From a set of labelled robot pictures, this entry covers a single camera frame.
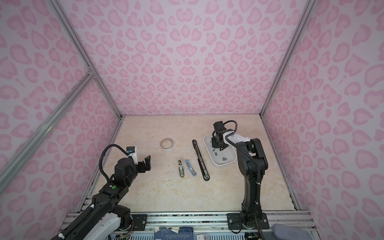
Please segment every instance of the white tray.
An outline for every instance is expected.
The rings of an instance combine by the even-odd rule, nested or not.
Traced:
[[[237,160],[236,149],[229,145],[226,149],[220,151],[217,148],[212,148],[212,133],[208,133],[203,138],[205,147],[208,150],[212,162],[217,166],[231,164]]]

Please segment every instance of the pink heart pattern wallpaper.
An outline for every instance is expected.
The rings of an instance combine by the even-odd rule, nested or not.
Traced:
[[[259,113],[306,0],[60,2],[133,115]]]
[[[80,202],[117,123],[91,82],[0,195],[0,239],[50,239]]]
[[[50,10],[0,3],[0,172],[87,71]]]
[[[384,239],[384,1],[321,0],[264,119],[321,239]]]

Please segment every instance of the roll of tape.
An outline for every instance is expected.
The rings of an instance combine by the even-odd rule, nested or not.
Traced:
[[[163,149],[166,152],[171,151],[173,146],[174,146],[173,141],[170,138],[165,138],[160,142],[161,149]]]

